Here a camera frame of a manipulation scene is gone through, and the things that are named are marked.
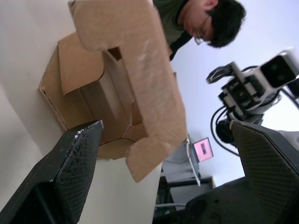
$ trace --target cardboard box flap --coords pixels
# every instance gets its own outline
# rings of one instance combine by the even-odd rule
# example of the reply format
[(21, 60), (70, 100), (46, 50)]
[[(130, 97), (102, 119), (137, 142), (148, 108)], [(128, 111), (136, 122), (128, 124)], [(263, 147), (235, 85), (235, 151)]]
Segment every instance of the cardboard box flap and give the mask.
[(117, 160), (126, 157), (134, 142), (128, 139), (116, 139), (99, 146), (98, 157)]
[(104, 72), (102, 53), (82, 47), (77, 33), (58, 42), (60, 78), (66, 95), (84, 85), (99, 80)]
[(84, 47), (120, 50), (148, 135), (131, 146), (127, 155), (138, 182), (187, 138), (184, 105), (159, 15), (145, 0), (79, 0), (70, 8)]
[(133, 144), (126, 158), (133, 179), (140, 182), (175, 149), (176, 147), (151, 137), (143, 138)]
[(49, 104), (63, 130), (94, 121), (95, 118), (80, 91), (63, 95), (59, 71), (59, 53), (56, 47), (38, 90)]
[(132, 110), (134, 108), (133, 104), (135, 103), (135, 97), (133, 95), (123, 61), (120, 60), (121, 55), (117, 55), (118, 60), (114, 56), (111, 53), (103, 52), (105, 68), (110, 75), (127, 121), (130, 125), (132, 125)]

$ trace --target open cardboard box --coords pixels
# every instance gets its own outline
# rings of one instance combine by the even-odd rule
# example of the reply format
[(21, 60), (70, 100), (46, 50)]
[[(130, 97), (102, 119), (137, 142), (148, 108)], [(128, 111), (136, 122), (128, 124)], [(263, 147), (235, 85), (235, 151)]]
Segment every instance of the open cardboard box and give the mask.
[(147, 0), (69, 6), (77, 33), (58, 42), (39, 91), (64, 130), (103, 120), (98, 156), (126, 157), (139, 182), (187, 138), (160, 18)]

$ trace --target monitor screen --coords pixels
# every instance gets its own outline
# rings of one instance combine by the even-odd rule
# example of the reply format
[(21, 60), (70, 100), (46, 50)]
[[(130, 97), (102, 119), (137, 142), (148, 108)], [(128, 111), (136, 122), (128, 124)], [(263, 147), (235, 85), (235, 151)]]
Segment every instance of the monitor screen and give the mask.
[(194, 143), (193, 147), (199, 162), (211, 159), (214, 156), (209, 138)]

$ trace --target white wall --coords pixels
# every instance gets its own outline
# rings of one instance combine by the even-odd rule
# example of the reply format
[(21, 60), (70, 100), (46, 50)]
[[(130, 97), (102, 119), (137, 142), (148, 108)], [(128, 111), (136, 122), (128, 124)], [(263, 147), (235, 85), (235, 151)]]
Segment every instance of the white wall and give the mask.
[[(216, 67), (236, 61), (240, 68), (260, 65), (288, 46), (299, 52), (299, 1), (242, 0), (247, 18), (237, 39), (228, 47), (196, 46), (193, 40), (172, 61), (186, 108), (187, 125), (195, 140), (210, 137), (214, 158), (201, 164), (203, 176), (214, 176), (217, 186), (244, 175), (240, 159), (221, 149), (212, 139), (210, 118), (222, 106), (218, 99), (226, 80), (208, 85), (207, 75)], [(283, 98), (269, 110), (263, 125), (298, 130), (299, 112)]]

